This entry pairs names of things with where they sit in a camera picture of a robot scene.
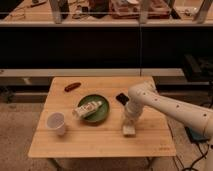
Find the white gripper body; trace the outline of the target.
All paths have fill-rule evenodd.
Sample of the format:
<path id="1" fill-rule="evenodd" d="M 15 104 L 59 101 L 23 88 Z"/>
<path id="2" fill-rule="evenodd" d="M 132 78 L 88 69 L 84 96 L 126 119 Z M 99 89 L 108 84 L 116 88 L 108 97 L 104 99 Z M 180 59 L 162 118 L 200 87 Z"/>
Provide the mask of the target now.
<path id="1" fill-rule="evenodd" d="M 143 105 L 134 102 L 128 102 L 125 105 L 125 116 L 130 119 L 137 121 L 143 112 Z"/>

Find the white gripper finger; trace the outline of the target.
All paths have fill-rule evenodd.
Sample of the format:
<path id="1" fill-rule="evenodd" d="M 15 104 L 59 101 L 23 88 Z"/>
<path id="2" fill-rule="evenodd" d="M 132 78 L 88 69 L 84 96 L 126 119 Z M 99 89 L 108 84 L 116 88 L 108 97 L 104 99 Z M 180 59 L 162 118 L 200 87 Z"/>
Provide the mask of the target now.
<path id="1" fill-rule="evenodd" d="M 133 120 L 133 126 L 134 126 L 135 128 L 136 128 L 138 122 L 139 122 L 139 119 L 134 119 L 134 120 Z"/>
<path id="2" fill-rule="evenodd" d="M 130 125 L 130 120 L 126 115 L 122 116 L 122 127 Z"/>

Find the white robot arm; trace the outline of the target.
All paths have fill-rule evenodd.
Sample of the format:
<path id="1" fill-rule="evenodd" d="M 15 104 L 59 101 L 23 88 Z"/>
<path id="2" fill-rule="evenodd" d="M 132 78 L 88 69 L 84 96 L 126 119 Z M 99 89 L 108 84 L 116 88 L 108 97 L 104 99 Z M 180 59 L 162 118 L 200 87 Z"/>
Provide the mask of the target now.
<path id="1" fill-rule="evenodd" d="M 129 101 L 124 108 L 122 131 L 124 136 L 136 134 L 136 122 L 145 106 L 181 122 L 209 139 L 204 171 L 213 171 L 213 110 L 175 100 L 157 93 L 151 82 L 136 84 L 128 89 Z"/>

